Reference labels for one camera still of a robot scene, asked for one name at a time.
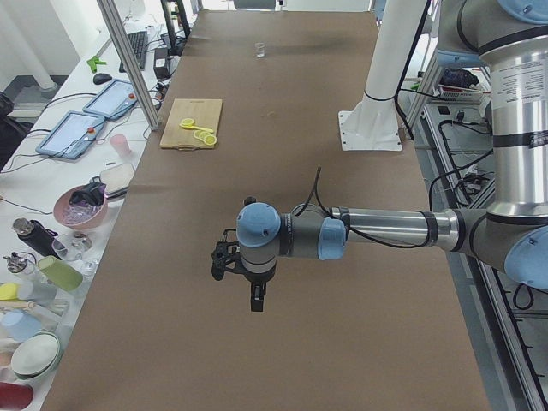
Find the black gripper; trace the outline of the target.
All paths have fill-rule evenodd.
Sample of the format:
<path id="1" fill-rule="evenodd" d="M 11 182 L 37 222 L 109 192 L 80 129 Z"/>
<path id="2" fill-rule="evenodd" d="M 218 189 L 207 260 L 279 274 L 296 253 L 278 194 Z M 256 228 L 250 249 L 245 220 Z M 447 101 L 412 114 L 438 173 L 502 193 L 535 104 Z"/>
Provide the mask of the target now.
<path id="1" fill-rule="evenodd" d="M 264 296 L 266 287 L 271 280 L 270 276 L 246 276 L 251 284 L 250 290 L 250 309 L 252 312 L 262 312 L 264 310 Z"/>

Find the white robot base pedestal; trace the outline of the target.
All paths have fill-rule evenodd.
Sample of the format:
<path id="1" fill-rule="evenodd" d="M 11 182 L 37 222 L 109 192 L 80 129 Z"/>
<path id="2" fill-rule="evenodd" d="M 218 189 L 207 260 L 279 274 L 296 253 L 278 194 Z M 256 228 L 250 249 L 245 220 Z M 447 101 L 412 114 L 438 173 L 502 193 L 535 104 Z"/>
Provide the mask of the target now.
<path id="1" fill-rule="evenodd" d="M 338 113 L 344 151 L 401 151 L 395 98 L 429 7 L 428 1 L 385 3 L 363 98 L 351 111 Z"/>

